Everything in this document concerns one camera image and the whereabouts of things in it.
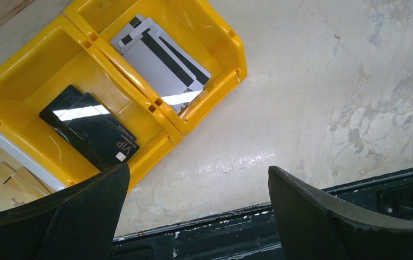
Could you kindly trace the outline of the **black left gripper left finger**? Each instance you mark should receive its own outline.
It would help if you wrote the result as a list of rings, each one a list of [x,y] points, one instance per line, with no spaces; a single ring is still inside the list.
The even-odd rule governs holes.
[[[0,259],[106,259],[130,183],[126,164],[0,212]]]

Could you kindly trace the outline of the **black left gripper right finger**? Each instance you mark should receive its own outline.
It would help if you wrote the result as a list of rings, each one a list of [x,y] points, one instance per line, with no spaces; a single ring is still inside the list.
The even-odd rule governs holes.
[[[271,166],[268,187],[285,259],[413,259],[413,184],[372,211]]]

